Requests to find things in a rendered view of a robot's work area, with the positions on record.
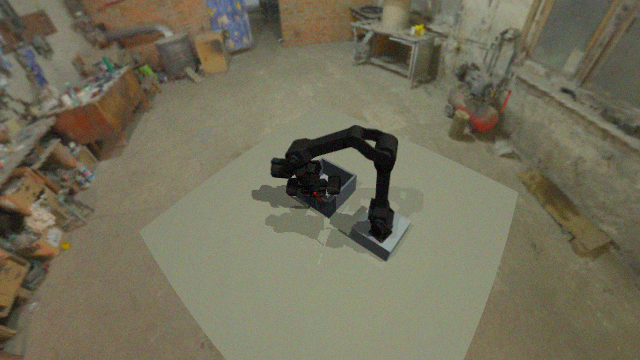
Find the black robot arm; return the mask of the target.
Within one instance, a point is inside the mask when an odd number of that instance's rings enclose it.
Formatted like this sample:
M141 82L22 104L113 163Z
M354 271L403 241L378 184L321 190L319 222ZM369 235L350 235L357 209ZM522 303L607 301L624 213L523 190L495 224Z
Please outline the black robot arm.
M375 148L365 140L375 141ZM383 243L392 234L395 212L390 208L388 197L390 172L397 159L398 139L378 129L353 125L348 129L327 134L315 139L301 138L292 142L285 158L274 157L271 161L271 175L274 178L290 179L293 175L301 183L310 182L316 175L320 179L322 169L319 160L313 158L353 147L374 162L377 170L375 199L371 198L368 220L369 234ZM382 241L382 242L381 242Z

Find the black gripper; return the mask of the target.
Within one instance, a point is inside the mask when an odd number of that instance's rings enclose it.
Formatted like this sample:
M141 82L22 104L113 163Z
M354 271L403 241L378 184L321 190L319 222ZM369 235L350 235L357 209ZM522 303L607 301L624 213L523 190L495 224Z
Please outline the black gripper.
M328 176L328 182L327 182L326 179L319 179L317 177L316 169L314 172L315 172L314 178L308 183L299 182L298 184L299 180L297 178L288 179L287 186L286 186L286 193L289 196L296 196L297 188L301 188L300 192L302 193L302 196L307 196L307 197L315 197L315 195L312 192L318 192L317 196L322 198L323 196L326 195L326 190L327 190L327 193L330 195L340 194L341 178L339 176Z

